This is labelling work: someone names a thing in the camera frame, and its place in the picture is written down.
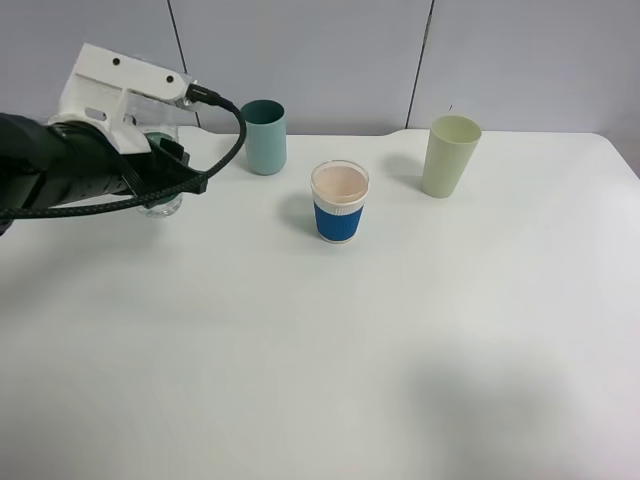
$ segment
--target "black cable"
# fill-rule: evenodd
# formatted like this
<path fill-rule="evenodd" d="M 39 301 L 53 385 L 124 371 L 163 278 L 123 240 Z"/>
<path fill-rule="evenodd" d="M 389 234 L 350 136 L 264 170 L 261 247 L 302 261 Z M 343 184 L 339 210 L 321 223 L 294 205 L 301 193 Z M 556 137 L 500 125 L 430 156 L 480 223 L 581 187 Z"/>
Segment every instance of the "black cable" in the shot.
<path fill-rule="evenodd" d="M 87 205 L 83 207 L 63 207 L 63 208 L 44 208 L 44 209 L 28 209 L 28 208 L 3 208 L 0 209 L 0 220 L 25 220 L 32 218 L 61 218 L 61 217 L 82 217 L 85 215 L 98 215 L 100 213 L 116 212 L 127 208 L 138 207 L 147 203 L 160 200 L 170 195 L 190 190 L 213 177 L 222 170 L 235 157 L 247 136 L 247 124 L 242 118 L 240 110 L 229 100 L 221 97 L 216 92 L 208 90 L 199 85 L 189 85 L 187 89 L 187 98 L 194 102 L 202 102 L 211 106 L 221 107 L 232 113 L 238 124 L 240 125 L 240 134 L 236 143 L 231 147 L 227 154 L 209 170 L 202 172 L 191 180 L 165 188 L 157 192 L 148 193 L 137 198 L 130 198 L 118 202 L 102 203 L 98 205 Z"/>

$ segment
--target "white table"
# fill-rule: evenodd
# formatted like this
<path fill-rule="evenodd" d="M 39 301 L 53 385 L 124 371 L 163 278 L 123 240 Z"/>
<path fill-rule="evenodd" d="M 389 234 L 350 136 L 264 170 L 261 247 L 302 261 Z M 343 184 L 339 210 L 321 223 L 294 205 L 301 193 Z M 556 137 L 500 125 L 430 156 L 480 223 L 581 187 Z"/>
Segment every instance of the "white table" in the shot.
<path fill-rule="evenodd" d="M 196 167 L 233 141 L 181 131 Z M 291 137 L 154 221 L 0 239 L 0 455 L 12 479 L 640 478 L 640 181 L 603 138 L 493 133 L 457 191 L 426 131 Z M 356 239 L 309 176 L 371 174 Z"/>

